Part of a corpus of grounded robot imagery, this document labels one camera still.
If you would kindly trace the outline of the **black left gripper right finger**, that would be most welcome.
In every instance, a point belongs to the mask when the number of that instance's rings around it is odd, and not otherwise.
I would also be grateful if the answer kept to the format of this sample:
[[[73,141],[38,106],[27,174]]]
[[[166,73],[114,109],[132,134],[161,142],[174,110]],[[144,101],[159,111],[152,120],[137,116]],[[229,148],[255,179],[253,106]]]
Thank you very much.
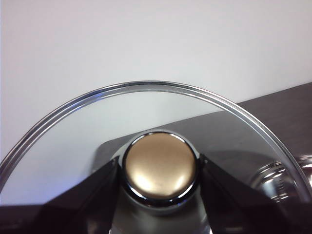
[[[214,234],[310,234],[312,204],[274,178],[262,188],[239,181],[205,155],[200,195]]]

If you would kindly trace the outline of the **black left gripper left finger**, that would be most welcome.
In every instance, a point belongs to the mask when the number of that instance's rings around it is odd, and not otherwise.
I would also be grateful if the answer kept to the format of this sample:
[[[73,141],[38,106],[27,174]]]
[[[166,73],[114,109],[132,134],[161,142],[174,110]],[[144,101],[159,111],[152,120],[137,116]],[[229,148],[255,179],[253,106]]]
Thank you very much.
[[[0,208],[2,234],[107,234],[119,193],[118,158],[44,204]]]

